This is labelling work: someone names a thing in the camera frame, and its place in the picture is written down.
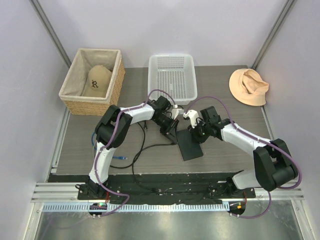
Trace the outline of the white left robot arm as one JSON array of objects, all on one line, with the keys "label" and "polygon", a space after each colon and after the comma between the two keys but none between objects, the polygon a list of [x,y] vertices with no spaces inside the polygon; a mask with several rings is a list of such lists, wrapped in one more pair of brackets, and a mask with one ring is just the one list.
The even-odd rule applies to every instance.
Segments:
[{"label": "white left robot arm", "polygon": [[163,96],[131,107],[110,106],[95,128],[96,155],[85,191],[97,200],[106,195],[107,188],[104,184],[109,177],[112,158],[132,124],[152,120],[160,127],[160,133],[176,144],[179,123],[177,117],[183,111]]}]

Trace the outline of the white plastic mesh basket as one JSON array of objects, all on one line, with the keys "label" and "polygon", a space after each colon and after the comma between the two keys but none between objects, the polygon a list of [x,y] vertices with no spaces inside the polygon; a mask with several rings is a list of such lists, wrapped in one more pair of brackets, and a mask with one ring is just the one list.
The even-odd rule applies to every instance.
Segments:
[{"label": "white plastic mesh basket", "polygon": [[185,106],[198,97],[194,59],[189,54],[155,54],[148,62],[147,95]]}]

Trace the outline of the black network switch box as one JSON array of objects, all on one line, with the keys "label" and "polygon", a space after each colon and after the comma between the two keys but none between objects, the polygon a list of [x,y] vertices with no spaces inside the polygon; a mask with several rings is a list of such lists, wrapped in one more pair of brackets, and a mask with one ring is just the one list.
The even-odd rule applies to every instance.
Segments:
[{"label": "black network switch box", "polygon": [[188,129],[179,130],[176,133],[176,137],[184,162],[200,158],[204,155],[200,144],[193,140]]}]

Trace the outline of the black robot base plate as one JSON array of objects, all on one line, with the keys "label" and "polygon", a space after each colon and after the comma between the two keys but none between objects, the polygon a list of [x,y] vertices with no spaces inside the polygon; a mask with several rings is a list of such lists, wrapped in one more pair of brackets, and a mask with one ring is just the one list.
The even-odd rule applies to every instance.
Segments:
[{"label": "black robot base plate", "polygon": [[194,198],[204,196],[213,199],[254,198],[250,188],[236,190],[231,183],[234,172],[229,173],[170,173],[170,174],[116,174],[109,175],[103,185],[116,192],[130,195],[131,202],[143,199],[157,201],[161,196]]}]

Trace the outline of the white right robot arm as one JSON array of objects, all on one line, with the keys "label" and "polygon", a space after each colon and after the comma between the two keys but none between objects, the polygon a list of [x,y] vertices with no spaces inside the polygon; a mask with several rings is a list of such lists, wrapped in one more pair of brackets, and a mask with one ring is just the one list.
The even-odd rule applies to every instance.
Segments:
[{"label": "white right robot arm", "polygon": [[242,170],[228,180],[225,190],[230,197],[238,197],[247,188],[261,187],[271,192],[298,177],[298,169],[283,140],[259,137],[228,118],[221,119],[213,106],[201,111],[188,110],[183,118],[190,121],[188,130],[197,143],[217,138],[252,157],[252,170]]}]

